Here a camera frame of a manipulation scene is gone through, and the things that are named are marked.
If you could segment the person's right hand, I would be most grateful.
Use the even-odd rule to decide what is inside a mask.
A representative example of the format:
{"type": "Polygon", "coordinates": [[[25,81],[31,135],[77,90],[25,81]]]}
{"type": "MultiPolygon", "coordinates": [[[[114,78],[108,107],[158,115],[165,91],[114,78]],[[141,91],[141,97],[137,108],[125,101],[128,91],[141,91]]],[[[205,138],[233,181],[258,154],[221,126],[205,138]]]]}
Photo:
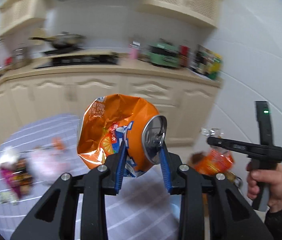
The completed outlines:
{"type": "Polygon", "coordinates": [[[282,164],[278,164],[275,170],[254,170],[250,162],[246,170],[249,172],[247,177],[248,192],[247,196],[255,200],[259,194],[257,182],[265,183],[270,186],[270,196],[268,206],[271,213],[282,210],[282,164]]]}

